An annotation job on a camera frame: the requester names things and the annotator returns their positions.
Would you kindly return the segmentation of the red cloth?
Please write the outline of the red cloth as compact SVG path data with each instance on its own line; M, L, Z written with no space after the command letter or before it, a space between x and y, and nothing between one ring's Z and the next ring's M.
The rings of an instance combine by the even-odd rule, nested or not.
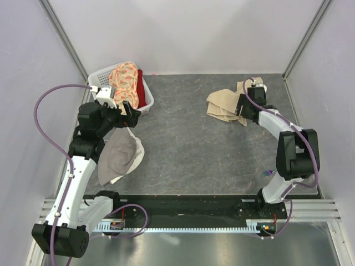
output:
M138 108L142 108L146 106L146 100L145 100L145 88L143 84L143 71L141 69L138 69L138 83L136 87L136 92L138 95Z

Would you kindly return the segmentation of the iridescent rainbow fork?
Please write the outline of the iridescent rainbow fork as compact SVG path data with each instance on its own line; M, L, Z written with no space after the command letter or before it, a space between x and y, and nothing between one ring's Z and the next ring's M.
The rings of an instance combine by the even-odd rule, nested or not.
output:
M270 176L275 173L275 170L266 170L263 172L264 176Z

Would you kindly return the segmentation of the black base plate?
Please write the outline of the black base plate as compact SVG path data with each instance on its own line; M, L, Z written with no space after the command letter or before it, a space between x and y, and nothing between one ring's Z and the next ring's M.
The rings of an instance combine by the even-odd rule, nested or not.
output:
M112 191L100 191L95 196L85 195L84 199L108 196L113 199L113 209L125 204L144 207L150 218L155 215L183 217L189 215L228 216L239 220L286 219L287 211L283 202L264 203L257 195L119 195Z

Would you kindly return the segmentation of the grey cloth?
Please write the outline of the grey cloth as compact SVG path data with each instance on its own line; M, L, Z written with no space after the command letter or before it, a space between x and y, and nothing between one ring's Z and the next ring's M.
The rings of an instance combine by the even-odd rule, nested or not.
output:
M136 139L128 128L116 129L105 144L98 161L98 179L101 185L124 176L136 157Z

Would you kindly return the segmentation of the beige cloth napkin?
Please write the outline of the beige cloth napkin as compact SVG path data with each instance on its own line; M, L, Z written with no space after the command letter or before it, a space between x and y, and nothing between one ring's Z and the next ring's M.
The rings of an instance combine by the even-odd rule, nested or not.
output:
M236 91L222 89L211 93L206 99L207 115L224 122L238 121L241 116L235 115L235 109L242 92L244 92L243 81L238 81Z

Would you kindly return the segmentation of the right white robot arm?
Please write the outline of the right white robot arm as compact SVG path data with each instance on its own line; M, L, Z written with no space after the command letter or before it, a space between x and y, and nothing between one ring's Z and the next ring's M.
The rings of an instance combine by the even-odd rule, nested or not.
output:
M286 218L284 200L296 186L304 185L311 176L318 179L320 156L318 135L313 129L303 129L267 104L266 86L252 82L243 88L236 107L236 114L260 125L278 141L276 170L270 183L258 191L254 203L247 203L247 210L260 218Z

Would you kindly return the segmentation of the orange floral cloth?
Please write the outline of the orange floral cloth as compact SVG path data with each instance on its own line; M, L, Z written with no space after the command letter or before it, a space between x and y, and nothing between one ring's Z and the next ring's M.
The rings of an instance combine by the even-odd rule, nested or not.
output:
M138 107L138 75L138 67L132 62L121 63L113 69L109 85L115 88L114 101L117 105L128 101L133 108Z

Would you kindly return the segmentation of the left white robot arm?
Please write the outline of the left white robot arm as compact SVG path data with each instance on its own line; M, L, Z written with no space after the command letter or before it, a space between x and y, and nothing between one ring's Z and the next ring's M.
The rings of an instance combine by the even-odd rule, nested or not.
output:
M65 153L69 165L63 183L44 223L36 223L32 237L45 254L81 258L89 237L106 216L121 214L122 205L116 192L100 191L94 201L81 210L84 192L105 146L104 136L113 128L135 127L141 112L123 102L124 110L110 108L97 101L78 109L78 126Z

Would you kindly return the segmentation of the white plastic basket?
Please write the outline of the white plastic basket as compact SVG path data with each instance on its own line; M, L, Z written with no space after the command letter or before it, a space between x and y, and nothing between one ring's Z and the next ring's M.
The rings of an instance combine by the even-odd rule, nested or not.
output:
M111 74L113 69L116 66L118 66L119 64L112 65L112 66L109 66L104 69L100 69L100 70L90 74L88 76L89 85L93 85L93 86L97 86L97 87L108 86L109 85L109 75ZM143 78L143 84L144 84L144 88L145 88L146 106L142 107L142 108L137 107L137 110L139 110L142 115L146 115L149 112L151 106L154 104L154 98L153 98L151 91L150 91L147 83L145 82L144 78Z

